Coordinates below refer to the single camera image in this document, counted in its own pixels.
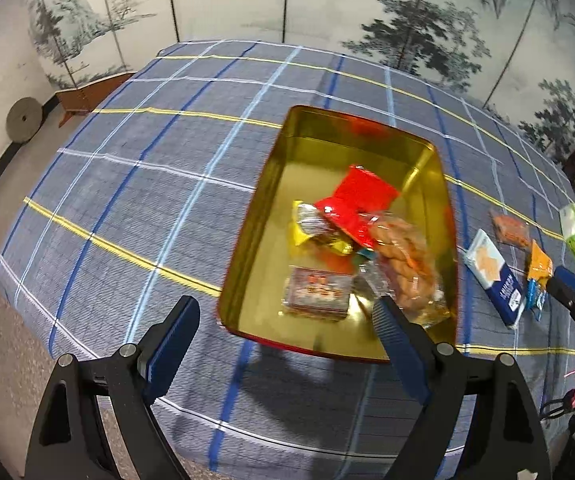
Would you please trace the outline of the orange snack packet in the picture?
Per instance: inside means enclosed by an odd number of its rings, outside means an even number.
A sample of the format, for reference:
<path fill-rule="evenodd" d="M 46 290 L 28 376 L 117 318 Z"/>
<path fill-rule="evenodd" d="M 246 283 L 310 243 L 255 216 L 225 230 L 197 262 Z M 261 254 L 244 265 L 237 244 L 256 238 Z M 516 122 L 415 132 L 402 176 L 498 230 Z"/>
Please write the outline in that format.
<path fill-rule="evenodd" d="M 545 286 L 553 275 L 553 262 L 535 240 L 531 241 L 531 253 L 527 278 Z"/>

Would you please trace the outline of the light blue candy packet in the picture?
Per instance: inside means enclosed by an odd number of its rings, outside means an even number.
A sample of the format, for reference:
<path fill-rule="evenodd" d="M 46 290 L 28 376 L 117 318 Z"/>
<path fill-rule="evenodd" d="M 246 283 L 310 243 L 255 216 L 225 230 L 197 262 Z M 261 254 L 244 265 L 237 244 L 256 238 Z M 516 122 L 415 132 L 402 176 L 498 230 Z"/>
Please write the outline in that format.
<path fill-rule="evenodd" d="M 361 264 L 373 261 L 376 258 L 376 253 L 373 250 L 361 247 L 353 253 L 353 263 L 360 266 Z"/>

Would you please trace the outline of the red gold toffee tin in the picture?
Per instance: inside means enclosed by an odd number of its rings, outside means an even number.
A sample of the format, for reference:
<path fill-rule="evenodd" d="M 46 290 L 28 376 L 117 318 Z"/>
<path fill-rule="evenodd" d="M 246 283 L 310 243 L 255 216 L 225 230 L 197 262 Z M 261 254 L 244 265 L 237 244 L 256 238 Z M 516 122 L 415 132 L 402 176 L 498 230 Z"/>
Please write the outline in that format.
<path fill-rule="evenodd" d="M 356 240 L 335 226 L 315 236 L 304 233 L 294 209 L 331 196 L 353 167 L 396 188 L 387 209 L 424 237 L 449 311 L 440 322 L 429 314 L 419 322 L 434 341 L 455 341 L 455 219 L 437 148 L 406 130 L 305 105 L 286 115 L 232 254 L 217 304 L 230 333 L 313 356 L 386 361 L 365 286 L 350 295 L 344 314 L 301 313 L 283 302 L 294 269 L 354 276 L 367 260 Z"/>

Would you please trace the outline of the yellow candy packet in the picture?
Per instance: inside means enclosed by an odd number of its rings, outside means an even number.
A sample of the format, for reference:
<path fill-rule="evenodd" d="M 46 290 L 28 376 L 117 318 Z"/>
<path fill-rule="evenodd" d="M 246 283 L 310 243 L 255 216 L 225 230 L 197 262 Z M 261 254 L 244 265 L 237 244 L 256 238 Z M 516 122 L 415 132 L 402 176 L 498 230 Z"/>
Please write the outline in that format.
<path fill-rule="evenodd" d="M 315 242 L 340 256 L 353 252 L 353 242 L 313 205 L 294 200 L 291 236 L 295 246 Z"/>

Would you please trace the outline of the white blue cracker packet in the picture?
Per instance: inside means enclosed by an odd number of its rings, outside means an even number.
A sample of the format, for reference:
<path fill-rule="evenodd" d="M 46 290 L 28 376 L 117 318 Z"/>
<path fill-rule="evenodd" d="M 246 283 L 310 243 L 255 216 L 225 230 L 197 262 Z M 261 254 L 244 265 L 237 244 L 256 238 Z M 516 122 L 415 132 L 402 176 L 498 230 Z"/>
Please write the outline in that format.
<path fill-rule="evenodd" d="M 516 328 L 525 308 L 522 286 L 484 230 L 477 230 L 466 249 L 464 261 L 485 290 L 503 324 Z"/>

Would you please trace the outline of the painted folding screen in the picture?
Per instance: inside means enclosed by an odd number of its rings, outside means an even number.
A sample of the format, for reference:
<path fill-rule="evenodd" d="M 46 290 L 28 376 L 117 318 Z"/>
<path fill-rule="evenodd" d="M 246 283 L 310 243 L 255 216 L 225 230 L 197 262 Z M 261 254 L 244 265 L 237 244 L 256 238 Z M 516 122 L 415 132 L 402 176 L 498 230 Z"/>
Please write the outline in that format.
<path fill-rule="evenodd" d="M 575 141 L 575 0 L 25 0 L 59 89 L 138 70 L 181 40 L 347 52 L 435 82 L 538 145 Z"/>

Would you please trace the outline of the red snack packet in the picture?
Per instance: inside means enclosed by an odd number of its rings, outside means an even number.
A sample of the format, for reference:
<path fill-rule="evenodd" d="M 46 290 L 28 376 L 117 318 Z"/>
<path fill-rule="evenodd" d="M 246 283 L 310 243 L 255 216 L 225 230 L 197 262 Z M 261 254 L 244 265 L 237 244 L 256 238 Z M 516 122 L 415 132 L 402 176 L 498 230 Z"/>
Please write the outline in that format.
<path fill-rule="evenodd" d="M 399 196 L 393 185 L 362 166 L 350 166 L 331 196 L 318 200 L 317 210 L 361 247 L 373 249 L 373 214 L 388 210 Z"/>

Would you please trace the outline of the blue plaid tablecloth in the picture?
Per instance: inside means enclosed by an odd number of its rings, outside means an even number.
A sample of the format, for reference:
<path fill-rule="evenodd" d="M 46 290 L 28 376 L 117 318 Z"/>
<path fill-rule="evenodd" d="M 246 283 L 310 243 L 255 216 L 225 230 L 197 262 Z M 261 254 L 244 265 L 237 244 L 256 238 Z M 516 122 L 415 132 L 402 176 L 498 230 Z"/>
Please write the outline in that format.
<path fill-rule="evenodd" d="M 80 358 L 113 353 L 196 297 L 199 331 L 154 408 L 176 450 L 236 479 L 376 479 L 419 411 L 394 370 L 270 349 L 216 316 L 260 171 L 298 104 L 431 141 L 460 248 L 503 205 L 575 269 L 560 238 L 568 180 L 489 114 L 359 58 L 220 40 L 161 50 L 84 120 L 25 196 L 0 286 L 52 356 Z"/>

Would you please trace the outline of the clear almond bag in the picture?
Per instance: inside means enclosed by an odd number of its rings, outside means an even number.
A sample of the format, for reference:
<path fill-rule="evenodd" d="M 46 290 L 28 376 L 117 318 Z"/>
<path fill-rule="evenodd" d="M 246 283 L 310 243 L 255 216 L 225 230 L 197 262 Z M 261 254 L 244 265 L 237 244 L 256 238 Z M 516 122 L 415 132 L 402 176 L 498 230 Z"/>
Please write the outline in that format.
<path fill-rule="evenodd" d="M 497 211 L 490 213 L 490 219 L 499 243 L 519 249 L 530 248 L 531 238 L 529 226 L 526 222 L 511 214 L 503 214 Z"/>

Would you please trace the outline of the clear peanut bag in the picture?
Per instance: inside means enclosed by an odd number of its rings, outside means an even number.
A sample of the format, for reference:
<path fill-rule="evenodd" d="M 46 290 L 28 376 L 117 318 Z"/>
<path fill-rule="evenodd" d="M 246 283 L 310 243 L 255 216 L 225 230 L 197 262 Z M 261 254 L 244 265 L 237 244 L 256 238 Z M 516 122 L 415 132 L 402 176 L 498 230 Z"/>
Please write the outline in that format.
<path fill-rule="evenodd" d="M 374 296 L 389 295 L 412 323 L 428 328 L 450 318 L 443 281 L 425 237 L 389 211 L 369 214 L 375 257 L 359 266 Z"/>

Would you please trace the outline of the dark blue candy packet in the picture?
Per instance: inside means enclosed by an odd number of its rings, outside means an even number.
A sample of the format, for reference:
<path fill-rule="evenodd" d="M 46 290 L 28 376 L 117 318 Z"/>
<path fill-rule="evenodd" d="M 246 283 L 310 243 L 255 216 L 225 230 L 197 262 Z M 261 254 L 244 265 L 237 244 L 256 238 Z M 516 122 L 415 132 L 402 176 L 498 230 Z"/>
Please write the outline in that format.
<path fill-rule="evenodd" d="M 526 309 L 533 315 L 537 322 L 541 321 L 543 306 L 547 299 L 547 290 L 534 278 L 527 281 Z"/>

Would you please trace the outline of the round stone millstone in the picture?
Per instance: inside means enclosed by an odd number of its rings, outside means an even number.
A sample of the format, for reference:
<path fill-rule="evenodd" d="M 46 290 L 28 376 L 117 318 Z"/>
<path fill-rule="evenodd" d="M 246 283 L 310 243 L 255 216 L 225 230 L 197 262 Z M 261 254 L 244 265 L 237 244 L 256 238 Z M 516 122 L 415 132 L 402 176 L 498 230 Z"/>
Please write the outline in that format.
<path fill-rule="evenodd" d="M 26 96 L 11 106 L 6 119 L 6 131 L 13 143 L 23 144 L 37 133 L 41 123 L 41 104 L 36 99 Z"/>

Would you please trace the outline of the dark sesame cake packet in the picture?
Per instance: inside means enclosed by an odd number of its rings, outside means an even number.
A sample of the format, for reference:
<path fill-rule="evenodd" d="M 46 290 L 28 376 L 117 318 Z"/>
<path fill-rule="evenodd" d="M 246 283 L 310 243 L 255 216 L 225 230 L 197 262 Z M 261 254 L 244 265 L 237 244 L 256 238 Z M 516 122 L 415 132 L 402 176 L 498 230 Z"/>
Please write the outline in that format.
<path fill-rule="evenodd" d="M 300 315 L 342 320 L 348 315 L 352 291 L 353 277 L 350 274 L 292 266 L 282 304 Z"/>

